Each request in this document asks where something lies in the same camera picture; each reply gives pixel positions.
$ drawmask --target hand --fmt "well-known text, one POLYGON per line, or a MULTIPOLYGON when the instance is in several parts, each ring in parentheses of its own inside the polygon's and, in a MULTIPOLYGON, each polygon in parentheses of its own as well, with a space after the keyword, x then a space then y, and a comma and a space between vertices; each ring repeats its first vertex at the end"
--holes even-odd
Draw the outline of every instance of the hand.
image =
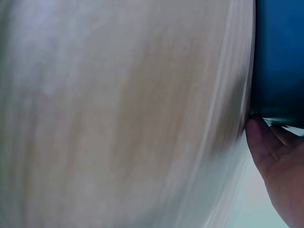
POLYGON ((259 116, 246 124, 247 143, 276 211, 292 228, 304 228, 304 137, 259 116))

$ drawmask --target blue object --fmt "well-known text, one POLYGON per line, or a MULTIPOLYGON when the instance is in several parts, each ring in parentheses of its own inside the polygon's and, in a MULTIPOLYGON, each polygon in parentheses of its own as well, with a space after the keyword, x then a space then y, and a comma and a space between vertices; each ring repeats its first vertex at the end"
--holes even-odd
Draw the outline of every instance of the blue object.
POLYGON ((257 0, 253 112, 304 128, 304 0, 257 0))

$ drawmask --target finger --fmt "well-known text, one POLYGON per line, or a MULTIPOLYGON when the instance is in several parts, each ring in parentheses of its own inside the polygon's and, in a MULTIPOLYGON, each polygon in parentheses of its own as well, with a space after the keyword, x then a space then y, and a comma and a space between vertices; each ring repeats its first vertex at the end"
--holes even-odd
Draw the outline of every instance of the finger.
POLYGON ((283 127, 272 125, 270 129, 282 143, 284 143, 291 149, 294 149, 300 144, 304 143, 303 137, 293 134, 290 131, 284 129, 283 127))
POLYGON ((249 150, 253 161, 264 178, 269 168, 275 164, 276 160, 267 149, 261 129, 256 120, 250 119, 245 127, 249 150))
POLYGON ((271 131, 266 122, 260 116, 253 116, 254 119, 261 130, 264 144, 274 156, 275 159, 279 160, 284 155, 290 152, 290 148, 284 145, 276 135, 271 131))

